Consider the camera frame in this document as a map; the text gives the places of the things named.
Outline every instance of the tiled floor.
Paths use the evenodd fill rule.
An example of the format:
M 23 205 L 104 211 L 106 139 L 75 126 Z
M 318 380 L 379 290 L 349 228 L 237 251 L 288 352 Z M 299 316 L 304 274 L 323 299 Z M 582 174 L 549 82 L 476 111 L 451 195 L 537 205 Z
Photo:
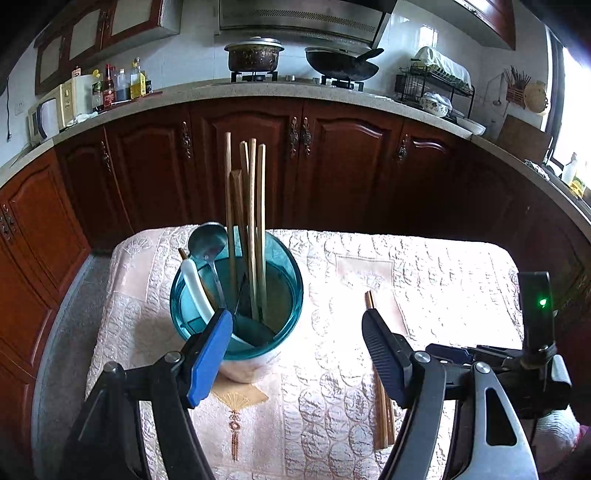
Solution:
M 35 391 L 31 435 L 35 473 L 40 480 L 57 478 L 64 444 L 85 399 L 110 260 L 89 258 L 72 284 L 70 298 L 64 300 L 47 342 Z

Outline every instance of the cooking pot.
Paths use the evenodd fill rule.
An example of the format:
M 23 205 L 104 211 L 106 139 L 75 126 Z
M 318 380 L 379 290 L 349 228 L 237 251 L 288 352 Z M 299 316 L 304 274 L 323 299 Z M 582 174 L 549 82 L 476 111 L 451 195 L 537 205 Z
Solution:
M 274 72 L 279 52 L 285 50 L 274 38 L 251 37 L 224 48 L 228 54 L 228 68 L 232 72 Z
M 373 77 L 379 70 L 377 65 L 367 59 L 377 57 L 382 52 L 383 48 L 375 48 L 356 56 L 342 49 L 308 47 L 306 60 L 314 70 L 326 77 L 361 82 Z

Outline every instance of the cabinet handle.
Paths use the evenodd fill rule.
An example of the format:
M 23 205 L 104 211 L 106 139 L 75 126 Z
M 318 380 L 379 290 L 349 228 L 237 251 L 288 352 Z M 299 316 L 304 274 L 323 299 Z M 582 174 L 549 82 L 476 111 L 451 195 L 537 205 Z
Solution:
M 297 154 L 297 143 L 300 140 L 300 136 L 297 133 L 297 118 L 291 119 L 290 127 L 290 157 L 294 158 Z
M 402 161 L 404 161 L 404 159 L 408 155 L 408 151 L 407 151 L 408 140 L 409 140 L 408 134 L 404 135 L 404 139 L 402 141 L 402 144 L 400 145 L 400 148 L 398 149 L 398 164 L 402 163 Z
M 113 173 L 111 170 L 111 158 L 109 157 L 109 152 L 107 151 L 105 142 L 101 141 L 100 146 L 103 149 L 103 162 L 105 162 L 105 166 L 107 167 L 107 170 L 109 170 L 109 173 Z
M 311 153 L 310 146 L 312 145 L 312 134 L 310 133 L 310 126 L 308 123 L 308 117 L 304 117 L 304 121 L 302 122 L 302 133 L 301 133 L 301 140 L 304 142 L 304 146 L 306 148 L 306 156 L 309 157 Z
M 14 217 L 11 215 L 8 205 L 6 205 L 6 203 L 2 205 L 2 211 L 4 212 L 4 218 L 6 219 L 6 223 L 10 227 L 10 230 L 12 230 L 12 233 L 17 233 L 17 223 L 14 221 Z
M 182 134 L 182 143 L 183 143 L 183 148 L 185 150 L 185 157 L 187 158 L 187 161 L 191 160 L 191 135 L 189 135 L 189 126 L 187 125 L 187 122 L 183 122 L 183 126 L 182 126 L 182 130 L 183 130 L 183 134 Z
M 7 240 L 7 242 L 11 242 L 12 237 L 10 236 L 10 229 L 6 225 L 6 220 L 4 219 L 4 215 L 0 215 L 0 230 L 2 231 L 2 234 L 3 234 L 4 238 Z

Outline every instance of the pink quilted tablecloth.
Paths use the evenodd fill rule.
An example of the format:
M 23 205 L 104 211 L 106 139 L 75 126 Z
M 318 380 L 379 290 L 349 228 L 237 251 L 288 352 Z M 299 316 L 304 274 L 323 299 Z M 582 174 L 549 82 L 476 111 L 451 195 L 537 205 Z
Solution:
M 186 247 L 193 228 L 145 231 L 116 247 L 87 393 L 109 360 L 135 368 L 182 347 L 168 298 L 180 265 L 177 248 Z M 233 413 L 211 394 L 191 412 L 219 479 L 378 477 L 389 449 L 373 448 L 374 376 L 361 336 L 363 294 L 370 288 L 390 328 L 407 333 L 414 349 L 431 342 L 521 346 L 517 269 L 495 245 L 271 233 L 300 267 L 303 311 L 275 371 L 255 384 L 267 401 Z M 152 477 L 166 478 L 150 404 L 141 411 Z M 430 478 L 443 473 L 452 420 L 453 403 L 446 402 Z M 234 450 L 232 421 L 240 426 Z

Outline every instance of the metal ladle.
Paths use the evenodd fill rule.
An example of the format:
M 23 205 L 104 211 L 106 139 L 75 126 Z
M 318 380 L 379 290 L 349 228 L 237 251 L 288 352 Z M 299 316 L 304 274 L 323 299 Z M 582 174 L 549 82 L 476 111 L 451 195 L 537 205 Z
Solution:
M 223 294 L 220 277 L 217 274 L 215 259 L 228 243 L 228 233 L 221 223 L 208 222 L 199 225 L 189 237 L 189 253 L 195 259 L 203 260 L 212 269 L 213 282 L 220 298 L 220 307 L 225 309 L 226 299 Z
M 494 106 L 501 106 L 502 102 L 501 102 L 501 88 L 503 87 L 503 78 L 505 78 L 505 75 L 501 73 L 501 79 L 499 80 L 499 99 L 498 100 L 493 100 L 492 104 Z

